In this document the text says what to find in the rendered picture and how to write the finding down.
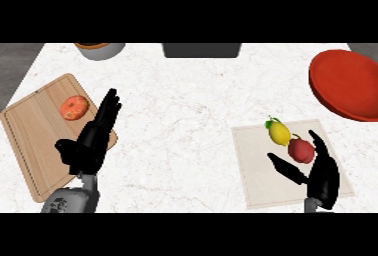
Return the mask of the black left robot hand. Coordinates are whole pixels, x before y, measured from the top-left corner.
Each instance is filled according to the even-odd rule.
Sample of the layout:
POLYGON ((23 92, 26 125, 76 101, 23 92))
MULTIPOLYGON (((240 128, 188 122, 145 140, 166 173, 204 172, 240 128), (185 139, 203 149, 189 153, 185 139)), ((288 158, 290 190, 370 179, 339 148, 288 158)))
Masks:
POLYGON ((117 90, 110 89, 95 119, 88 122, 77 140, 60 139, 55 148, 71 175, 95 175, 102 168, 110 134, 122 109, 117 90))

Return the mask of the dark grey appliance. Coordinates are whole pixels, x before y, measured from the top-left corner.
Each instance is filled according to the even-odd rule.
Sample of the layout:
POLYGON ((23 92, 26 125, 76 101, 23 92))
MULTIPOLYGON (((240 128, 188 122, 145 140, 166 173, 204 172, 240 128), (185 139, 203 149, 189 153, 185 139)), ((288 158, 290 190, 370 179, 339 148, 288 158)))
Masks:
POLYGON ((164 43, 167 58, 237 58, 241 43, 164 43))

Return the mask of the yellow lemon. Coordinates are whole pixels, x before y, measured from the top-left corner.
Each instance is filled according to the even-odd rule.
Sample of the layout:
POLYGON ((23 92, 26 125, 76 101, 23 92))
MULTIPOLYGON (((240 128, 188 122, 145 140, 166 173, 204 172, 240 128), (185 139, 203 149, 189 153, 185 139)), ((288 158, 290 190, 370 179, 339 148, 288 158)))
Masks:
POLYGON ((268 129, 269 137, 272 141, 278 145, 287 146, 291 140, 291 133, 285 124, 280 121, 278 118, 269 117, 269 120, 266 121, 265 126, 268 129))

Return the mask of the orange tomato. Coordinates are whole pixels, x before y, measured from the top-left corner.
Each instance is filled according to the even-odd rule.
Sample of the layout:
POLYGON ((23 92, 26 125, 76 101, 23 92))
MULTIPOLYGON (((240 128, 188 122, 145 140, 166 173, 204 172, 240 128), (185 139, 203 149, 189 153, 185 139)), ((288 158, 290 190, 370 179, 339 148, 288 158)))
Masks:
POLYGON ((71 96, 61 105, 61 116, 68 121, 79 120, 88 113, 89 101, 88 99, 77 95, 71 96))

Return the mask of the red bell pepper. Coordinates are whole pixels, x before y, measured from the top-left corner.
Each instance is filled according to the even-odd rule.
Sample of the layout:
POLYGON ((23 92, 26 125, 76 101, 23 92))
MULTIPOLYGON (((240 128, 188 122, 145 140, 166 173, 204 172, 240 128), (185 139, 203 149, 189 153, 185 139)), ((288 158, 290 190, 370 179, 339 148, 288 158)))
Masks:
POLYGON ((299 163, 309 164, 315 158, 315 147, 297 134, 290 140, 288 154, 299 163))

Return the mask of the wooden cutting board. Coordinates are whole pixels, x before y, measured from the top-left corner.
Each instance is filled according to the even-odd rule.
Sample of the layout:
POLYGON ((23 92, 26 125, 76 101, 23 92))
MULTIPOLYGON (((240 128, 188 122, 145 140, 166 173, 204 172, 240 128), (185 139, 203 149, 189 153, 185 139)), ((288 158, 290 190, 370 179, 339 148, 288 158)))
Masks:
POLYGON ((67 73, 15 102, 2 112, 0 121, 15 152, 33 200, 45 202, 57 189, 74 179, 55 148, 60 139, 76 140, 95 119, 98 107, 76 77, 67 73), (77 121, 60 113, 64 101, 82 95, 89 111, 77 121))

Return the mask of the grey pot with orange rim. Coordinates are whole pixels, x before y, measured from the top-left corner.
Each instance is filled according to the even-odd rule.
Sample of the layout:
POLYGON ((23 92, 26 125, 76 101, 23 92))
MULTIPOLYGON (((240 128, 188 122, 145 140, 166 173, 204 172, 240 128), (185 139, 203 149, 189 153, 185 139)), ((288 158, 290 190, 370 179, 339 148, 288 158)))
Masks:
POLYGON ((83 56, 94 61, 108 60, 126 47, 125 43, 76 43, 83 56))

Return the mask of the beige placemat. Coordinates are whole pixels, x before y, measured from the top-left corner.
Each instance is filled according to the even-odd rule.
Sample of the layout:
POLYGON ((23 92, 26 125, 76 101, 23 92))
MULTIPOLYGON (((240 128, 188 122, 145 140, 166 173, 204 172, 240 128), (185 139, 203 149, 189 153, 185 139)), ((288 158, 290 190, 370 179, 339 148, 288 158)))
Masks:
MULTIPOLYGON (((309 142, 314 142, 309 130, 314 130, 324 139, 330 155, 339 165, 339 198, 353 197, 355 190, 345 174, 343 166, 321 121, 314 119, 285 122, 285 126, 290 131, 309 142)), ((302 203, 308 196, 308 187, 306 185, 297 185, 278 173, 268 154, 275 153, 285 161, 299 167, 305 175, 309 175, 311 173, 312 163, 302 164, 293 160, 288 155, 288 148, 272 141, 269 131, 263 125, 235 127, 232 129, 232 134, 247 208, 259 209, 302 203)))

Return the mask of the red bowl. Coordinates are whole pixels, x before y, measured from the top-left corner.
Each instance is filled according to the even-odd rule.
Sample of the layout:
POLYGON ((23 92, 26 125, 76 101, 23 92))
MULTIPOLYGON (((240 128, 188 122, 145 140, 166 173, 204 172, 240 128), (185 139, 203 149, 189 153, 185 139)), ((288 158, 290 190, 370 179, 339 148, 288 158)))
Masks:
POLYGON ((331 112, 378 122, 378 62, 370 57, 340 49, 321 52, 309 65, 309 84, 331 112))

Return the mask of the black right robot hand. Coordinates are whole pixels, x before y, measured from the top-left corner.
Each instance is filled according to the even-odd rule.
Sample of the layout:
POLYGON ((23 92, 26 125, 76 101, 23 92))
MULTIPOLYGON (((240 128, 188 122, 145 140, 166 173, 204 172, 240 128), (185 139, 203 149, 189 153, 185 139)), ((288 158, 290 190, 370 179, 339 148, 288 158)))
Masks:
POLYGON ((339 165, 330 155, 328 147, 324 139, 309 131, 314 138, 316 158, 309 176, 305 176, 300 169, 280 158, 274 153, 268 157, 274 163, 277 171, 299 185, 308 185, 308 198, 315 198, 318 208, 331 210, 339 199, 340 190, 340 172, 339 165))

